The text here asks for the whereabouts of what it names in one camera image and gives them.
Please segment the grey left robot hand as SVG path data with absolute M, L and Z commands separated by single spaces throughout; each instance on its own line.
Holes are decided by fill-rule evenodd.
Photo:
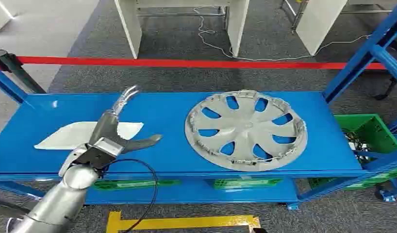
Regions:
M 85 144 L 86 151 L 77 159 L 75 164 L 88 164 L 94 169 L 105 169 L 121 154 L 141 150 L 155 145 L 162 135 L 155 134 L 147 139 L 125 139 L 118 133 L 119 114 L 127 102 L 140 92 L 138 86 L 126 88 L 113 106 L 106 110 L 98 120 L 89 142 Z

